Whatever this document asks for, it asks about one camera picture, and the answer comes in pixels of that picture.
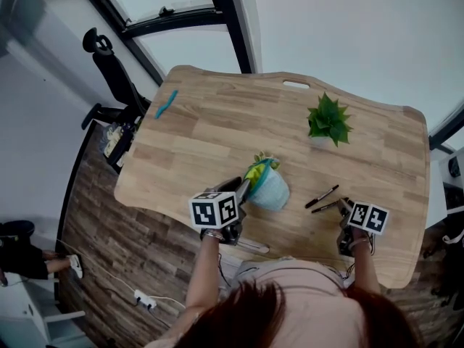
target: black and white marker cube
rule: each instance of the black and white marker cube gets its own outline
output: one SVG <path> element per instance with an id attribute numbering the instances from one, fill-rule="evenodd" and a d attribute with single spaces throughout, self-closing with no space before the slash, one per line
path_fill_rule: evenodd
<path id="1" fill-rule="evenodd" d="M 389 219 L 389 211 L 374 204 L 355 202 L 348 224 L 381 235 Z"/>
<path id="2" fill-rule="evenodd" d="M 189 199 L 194 228 L 221 229 L 239 218 L 235 192 L 203 192 Z"/>

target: pink shirt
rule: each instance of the pink shirt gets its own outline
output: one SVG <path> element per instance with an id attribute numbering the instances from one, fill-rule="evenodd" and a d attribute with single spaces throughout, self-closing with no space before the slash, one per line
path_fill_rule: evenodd
<path id="1" fill-rule="evenodd" d="M 339 275 L 304 260 L 266 262 L 239 278 L 257 283 L 275 281 L 285 293 L 286 315 L 273 348 L 358 348 L 363 335 L 363 311 L 343 295 Z M 153 341 L 146 348 L 172 348 L 177 339 Z"/>

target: wooden table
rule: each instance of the wooden table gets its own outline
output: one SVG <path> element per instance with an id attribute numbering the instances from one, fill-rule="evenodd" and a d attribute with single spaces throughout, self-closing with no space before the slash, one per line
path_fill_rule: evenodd
<path id="1" fill-rule="evenodd" d="M 309 85 L 297 88 L 293 81 Z M 172 105 L 159 106 L 178 90 Z M 323 92 L 349 106 L 350 144 L 315 143 L 307 136 L 308 107 Z M 250 203 L 242 238 L 270 246 L 267 258 L 292 255 L 346 270 L 352 258 L 337 251 L 337 209 L 311 214 L 305 203 L 340 185 L 320 204 L 348 196 L 390 212 L 377 236 L 374 263 L 389 288 L 408 284 L 417 262 L 428 206 L 428 136 L 424 116 L 348 94 L 321 81 L 290 73 L 230 75 L 190 66 L 174 67 L 150 106 L 115 189 L 117 200 L 190 225 L 187 201 L 196 192 L 243 175 L 253 155 L 278 157 L 290 199 L 280 212 Z M 244 260 L 263 259 L 238 247 L 223 251 Z"/>

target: shoe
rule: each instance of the shoe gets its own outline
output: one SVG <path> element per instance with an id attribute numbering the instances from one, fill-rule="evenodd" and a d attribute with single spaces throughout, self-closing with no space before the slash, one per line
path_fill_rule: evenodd
<path id="1" fill-rule="evenodd" d="M 71 268 L 74 270 L 74 272 L 76 272 L 79 278 L 82 278 L 83 272 L 82 272 L 82 267 L 80 266 L 79 256 L 74 254 L 74 255 L 68 255 L 67 257 L 70 259 Z"/>

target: person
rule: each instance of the person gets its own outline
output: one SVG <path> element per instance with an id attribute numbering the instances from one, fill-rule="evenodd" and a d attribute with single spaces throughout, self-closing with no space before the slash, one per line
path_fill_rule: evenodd
<path id="1" fill-rule="evenodd" d="M 353 228 L 355 282 L 319 263 L 244 263 L 218 302 L 220 232 L 208 230 L 188 286 L 186 309 L 146 348 L 416 348 L 419 334 L 381 295 L 367 233 Z"/>
<path id="2" fill-rule="evenodd" d="M 72 268 L 79 278 L 83 277 L 79 256 L 75 254 L 63 257 L 53 251 L 40 250 L 30 244 L 29 239 L 0 240 L 0 283 L 2 286 L 8 286 L 5 272 L 46 280 L 50 273 L 68 268 Z"/>

